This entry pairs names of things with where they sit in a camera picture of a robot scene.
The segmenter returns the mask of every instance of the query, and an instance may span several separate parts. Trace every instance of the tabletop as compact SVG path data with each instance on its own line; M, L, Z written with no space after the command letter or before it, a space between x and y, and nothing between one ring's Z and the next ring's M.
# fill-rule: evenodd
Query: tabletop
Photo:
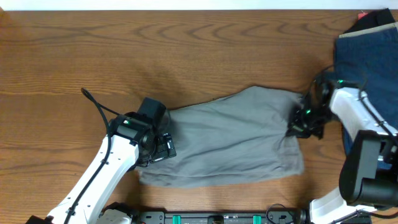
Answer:
M137 110L146 96L173 109L253 85L304 92L333 63L334 41L358 12L0 12L0 223L45 217L98 152L104 124L81 87L120 112ZM302 175L170 189L139 185L130 172L108 203L168 211L303 207L338 186L341 125L327 124L320 141L299 142Z

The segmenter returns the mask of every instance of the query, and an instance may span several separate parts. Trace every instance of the wooden table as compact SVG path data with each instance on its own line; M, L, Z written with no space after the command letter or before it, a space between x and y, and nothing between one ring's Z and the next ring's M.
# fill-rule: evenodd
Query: wooden table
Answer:
M252 85L304 91L333 63L334 40L357 13L5 12L0 15L0 223L46 216L97 153L104 125L81 87L121 112L136 110L145 96L179 108ZM305 159L300 176L167 189L139 186L131 172L109 202L169 211L304 206L338 185L345 159L340 124L328 124L324 139L300 140L300 146Z

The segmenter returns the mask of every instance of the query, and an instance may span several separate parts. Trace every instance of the cloth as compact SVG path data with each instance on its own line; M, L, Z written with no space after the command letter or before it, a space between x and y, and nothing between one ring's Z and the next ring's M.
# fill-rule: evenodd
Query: cloth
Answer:
M177 156L140 168L143 184L202 187L303 172L296 137L285 137L300 95L258 86L170 112Z
M363 83L364 71L368 84L365 91L380 115L393 127L398 128L398 23L373 27L340 35L336 41L335 63L350 62L353 68L339 64L336 78ZM353 145L346 130L343 142L348 154ZM380 168L387 168L382 162Z
M373 27L383 26L395 22L389 9L383 9L380 11L373 11L363 16L358 20L351 28L344 33L356 32L359 30L370 29Z

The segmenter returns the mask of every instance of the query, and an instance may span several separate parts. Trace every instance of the black fabric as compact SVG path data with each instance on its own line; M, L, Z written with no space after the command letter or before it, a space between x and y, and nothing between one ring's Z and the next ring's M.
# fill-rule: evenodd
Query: black fabric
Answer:
M383 26L386 24L394 23L395 19L389 9L370 12L368 15L358 20L345 34L356 32L360 30L370 29L373 27Z

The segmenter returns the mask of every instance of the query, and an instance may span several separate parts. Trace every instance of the wood grain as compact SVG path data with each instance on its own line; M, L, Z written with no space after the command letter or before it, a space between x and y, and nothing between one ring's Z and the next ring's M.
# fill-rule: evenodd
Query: wood grain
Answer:
M121 112L136 110L145 96L179 108L251 85L304 91L333 63L333 42L357 13L6 12L0 20L0 223L46 216L98 151L103 123L81 87ZM340 124L330 123L321 141L300 140L300 146L300 176L165 189L140 186L131 172L109 202L170 211L302 206L338 185L345 159Z

